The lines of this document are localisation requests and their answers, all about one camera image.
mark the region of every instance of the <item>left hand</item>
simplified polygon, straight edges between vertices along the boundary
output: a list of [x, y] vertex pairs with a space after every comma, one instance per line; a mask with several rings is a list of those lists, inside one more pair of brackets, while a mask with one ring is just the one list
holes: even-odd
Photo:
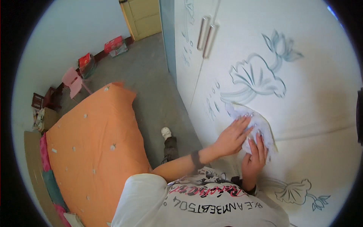
[[218, 137], [212, 145], [219, 157], [232, 155], [242, 149], [242, 143], [252, 131], [250, 127], [245, 131], [251, 121], [251, 116], [243, 116], [232, 122]]
[[257, 145], [249, 136], [248, 143], [252, 154], [246, 154], [242, 160], [242, 189], [250, 191], [257, 183], [257, 177], [266, 164], [268, 149], [260, 132], [256, 134]]

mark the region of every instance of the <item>gray floor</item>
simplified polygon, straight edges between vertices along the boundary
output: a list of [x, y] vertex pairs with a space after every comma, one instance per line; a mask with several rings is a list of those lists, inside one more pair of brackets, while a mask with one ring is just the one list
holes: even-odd
[[[125, 87], [137, 92], [133, 108], [144, 138], [146, 155], [153, 168], [163, 159], [164, 139], [160, 130], [169, 127], [178, 140], [181, 156], [201, 149], [187, 111], [172, 76], [166, 68], [162, 34], [158, 33], [131, 44], [129, 51], [116, 58], [102, 59], [86, 85], [96, 91], [108, 83], [124, 81]], [[75, 99], [88, 96], [82, 89]], [[77, 103], [69, 98], [66, 89], [61, 101], [64, 115]]]

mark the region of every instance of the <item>pink plastic chair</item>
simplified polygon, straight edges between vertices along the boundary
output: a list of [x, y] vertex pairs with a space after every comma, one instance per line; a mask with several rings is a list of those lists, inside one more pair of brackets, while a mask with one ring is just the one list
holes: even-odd
[[88, 89], [83, 83], [83, 79], [78, 75], [77, 71], [73, 67], [68, 69], [64, 74], [62, 82], [70, 88], [71, 99], [73, 99], [75, 95], [81, 91], [82, 86], [88, 91], [88, 93], [92, 94], [90, 89]]

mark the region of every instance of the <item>wardrobe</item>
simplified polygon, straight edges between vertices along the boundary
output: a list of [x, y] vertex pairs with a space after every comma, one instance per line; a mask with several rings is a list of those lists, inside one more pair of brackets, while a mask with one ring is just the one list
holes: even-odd
[[360, 62], [322, 0], [175, 0], [176, 83], [201, 144], [247, 106], [278, 154], [260, 189], [295, 226], [328, 226], [355, 180]]

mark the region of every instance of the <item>mattress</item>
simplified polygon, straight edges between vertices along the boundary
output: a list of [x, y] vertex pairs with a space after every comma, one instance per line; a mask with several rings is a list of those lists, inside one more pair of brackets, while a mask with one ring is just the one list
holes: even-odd
[[126, 179], [151, 169], [132, 109], [135, 96], [120, 82], [108, 84], [46, 133], [64, 201], [86, 227], [107, 227]]

